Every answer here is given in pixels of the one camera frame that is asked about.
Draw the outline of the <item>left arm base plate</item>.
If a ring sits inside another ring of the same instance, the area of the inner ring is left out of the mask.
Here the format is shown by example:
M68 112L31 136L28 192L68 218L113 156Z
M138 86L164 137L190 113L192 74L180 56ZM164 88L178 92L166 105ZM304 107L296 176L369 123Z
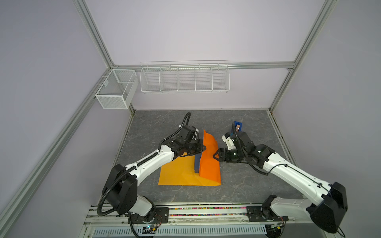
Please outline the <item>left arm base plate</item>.
M146 216L133 214L130 216L132 224L156 223L166 224L169 219L169 207L154 207Z

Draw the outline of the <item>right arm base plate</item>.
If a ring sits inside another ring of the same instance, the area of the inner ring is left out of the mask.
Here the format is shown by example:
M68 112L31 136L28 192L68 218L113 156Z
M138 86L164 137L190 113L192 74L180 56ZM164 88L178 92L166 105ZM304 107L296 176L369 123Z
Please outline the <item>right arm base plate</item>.
M260 205L247 206L247 217L250 222L287 222L287 216L277 216L270 208L262 208Z

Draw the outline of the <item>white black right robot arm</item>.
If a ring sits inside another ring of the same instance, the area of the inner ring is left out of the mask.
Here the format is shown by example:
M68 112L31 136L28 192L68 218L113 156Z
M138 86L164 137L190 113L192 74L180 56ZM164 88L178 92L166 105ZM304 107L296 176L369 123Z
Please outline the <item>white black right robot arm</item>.
M255 145L245 132L223 135L226 147L213 153L219 162L247 164L261 175L282 179L299 191L302 199L285 199L270 195L259 214L267 221L292 217L312 221L328 233L340 232L340 224L348 210L345 187L319 179L284 159L264 144Z

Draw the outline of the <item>orange wrapping paper sheet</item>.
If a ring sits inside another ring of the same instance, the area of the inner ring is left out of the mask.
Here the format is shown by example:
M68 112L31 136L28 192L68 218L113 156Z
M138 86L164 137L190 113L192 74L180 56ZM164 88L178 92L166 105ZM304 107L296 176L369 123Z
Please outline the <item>orange wrapping paper sheet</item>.
M194 156L179 157L161 167L159 185L169 186L220 186L220 162L213 159L218 143L213 135L203 132L203 144L199 173L194 172Z

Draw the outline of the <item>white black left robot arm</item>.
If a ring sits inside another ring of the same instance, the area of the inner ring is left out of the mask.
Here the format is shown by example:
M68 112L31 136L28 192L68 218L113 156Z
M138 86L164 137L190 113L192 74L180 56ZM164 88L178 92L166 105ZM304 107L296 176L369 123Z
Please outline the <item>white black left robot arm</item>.
M154 219L156 206L138 194L138 186L163 165L206 149L198 129L189 125L190 118L191 112L187 112L179 128L161 140L152 153L134 163L117 164L111 169L97 205L98 216L117 212L120 215L136 214L146 221Z

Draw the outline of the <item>blue gift box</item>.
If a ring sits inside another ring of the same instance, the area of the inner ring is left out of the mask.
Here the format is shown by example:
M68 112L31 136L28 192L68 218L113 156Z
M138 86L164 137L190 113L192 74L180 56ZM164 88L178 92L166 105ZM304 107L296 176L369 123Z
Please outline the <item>blue gift box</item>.
M199 173L201 156L202 156L201 153L196 154L196 155L194 156L194 172L195 172L196 174Z

